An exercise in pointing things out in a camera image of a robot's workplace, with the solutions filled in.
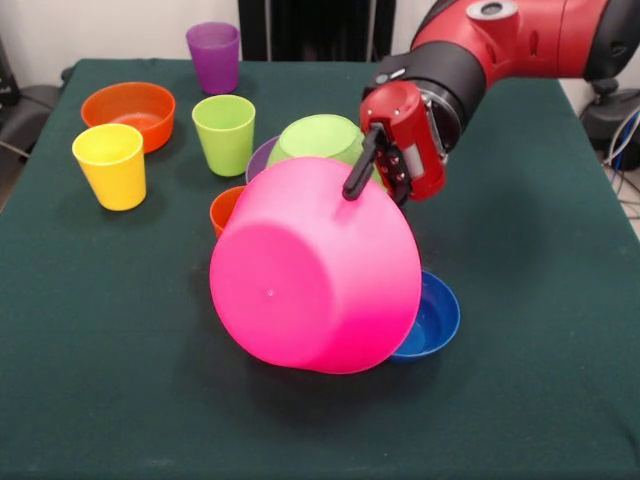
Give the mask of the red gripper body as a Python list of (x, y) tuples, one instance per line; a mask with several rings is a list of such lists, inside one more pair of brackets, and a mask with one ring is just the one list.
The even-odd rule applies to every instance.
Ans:
[(409, 81), (391, 81), (366, 95), (360, 105), (360, 129), (384, 128), (384, 150), (374, 172), (392, 198), (396, 183), (410, 183), (409, 200), (422, 201), (445, 185), (446, 152), (439, 144), (431, 110), (418, 87)]

